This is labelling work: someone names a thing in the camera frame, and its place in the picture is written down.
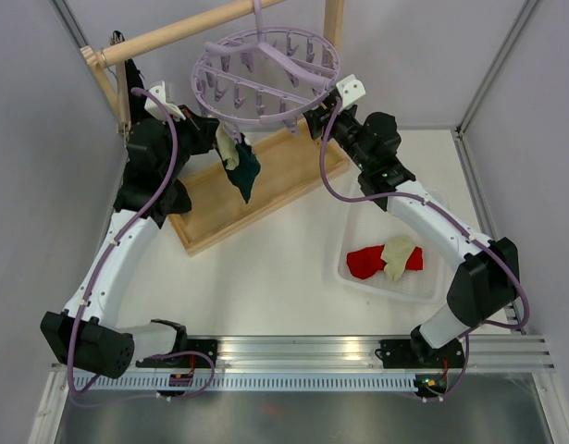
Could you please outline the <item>purple round clip hanger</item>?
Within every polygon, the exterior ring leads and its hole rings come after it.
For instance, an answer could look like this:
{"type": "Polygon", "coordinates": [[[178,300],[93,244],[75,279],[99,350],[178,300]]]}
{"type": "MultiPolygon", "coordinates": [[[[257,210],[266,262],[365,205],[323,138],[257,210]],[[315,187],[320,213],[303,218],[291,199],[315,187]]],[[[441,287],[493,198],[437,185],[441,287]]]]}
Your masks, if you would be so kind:
{"type": "Polygon", "coordinates": [[[331,42],[303,29],[267,26],[262,3],[253,7],[255,27],[206,43],[191,74],[201,114],[217,118],[237,142],[245,130],[296,132],[303,113],[329,95],[340,75],[331,42]]]}

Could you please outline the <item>cream sock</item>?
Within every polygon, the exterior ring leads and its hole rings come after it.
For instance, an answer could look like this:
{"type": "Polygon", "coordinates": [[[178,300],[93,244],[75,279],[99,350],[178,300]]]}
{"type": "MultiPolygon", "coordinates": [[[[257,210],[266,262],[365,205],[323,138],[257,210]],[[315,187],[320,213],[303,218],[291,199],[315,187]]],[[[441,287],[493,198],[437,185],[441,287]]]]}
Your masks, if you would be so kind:
{"type": "Polygon", "coordinates": [[[395,282],[402,277],[415,247],[408,235],[395,236],[385,243],[381,260],[385,263],[383,271],[389,281],[395,282]]]}
{"type": "Polygon", "coordinates": [[[216,129],[216,148],[227,171],[239,166],[240,158],[235,141],[227,134],[222,123],[216,129]]]}

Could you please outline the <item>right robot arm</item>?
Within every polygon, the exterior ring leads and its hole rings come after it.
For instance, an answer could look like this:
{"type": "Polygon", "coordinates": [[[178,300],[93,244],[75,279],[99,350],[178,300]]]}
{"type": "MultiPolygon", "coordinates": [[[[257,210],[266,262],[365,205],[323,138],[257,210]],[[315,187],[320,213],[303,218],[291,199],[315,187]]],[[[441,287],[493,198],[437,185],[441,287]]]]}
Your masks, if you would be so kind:
{"type": "Polygon", "coordinates": [[[469,228],[434,199],[397,156],[401,136],[395,117],[382,112],[364,122],[331,93],[304,113],[314,140],[334,140],[359,168],[359,202],[373,202],[433,246],[453,272],[444,305],[406,339],[398,365],[431,367],[461,348],[461,339],[515,300],[528,304],[519,280],[514,243],[469,228]]]}

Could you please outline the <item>green christmas sock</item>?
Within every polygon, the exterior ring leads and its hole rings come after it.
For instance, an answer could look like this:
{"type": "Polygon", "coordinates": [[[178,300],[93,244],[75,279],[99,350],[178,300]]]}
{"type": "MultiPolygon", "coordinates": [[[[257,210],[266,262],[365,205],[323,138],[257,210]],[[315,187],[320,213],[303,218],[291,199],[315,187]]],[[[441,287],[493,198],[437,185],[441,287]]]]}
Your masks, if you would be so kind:
{"type": "Polygon", "coordinates": [[[247,204],[252,198],[254,183],[261,171],[261,164],[253,147],[246,140],[235,143],[240,158],[239,166],[232,171],[227,171],[223,162],[222,165],[229,182],[238,189],[243,201],[247,204]]]}

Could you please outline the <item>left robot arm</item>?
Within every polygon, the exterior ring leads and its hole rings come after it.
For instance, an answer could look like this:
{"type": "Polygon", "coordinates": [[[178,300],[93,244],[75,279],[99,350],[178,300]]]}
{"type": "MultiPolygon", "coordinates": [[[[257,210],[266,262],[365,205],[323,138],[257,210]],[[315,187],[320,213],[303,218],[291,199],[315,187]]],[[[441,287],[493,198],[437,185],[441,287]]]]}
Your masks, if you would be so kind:
{"type": "Polygon", "coordinates": [[[178,175],[192,156],[216,148],[217,127],[215,118],[189,114],[172,123],[148,117],[131,128],[105,241],[65,307],[46,313],[40,324],[60,363],[117,379],[137,362],[162,360],[178,367],[188,360],[185,326],[153,319],[120,328],[118,317],[142,255],[167,216],[191,211],[178,175]]]}

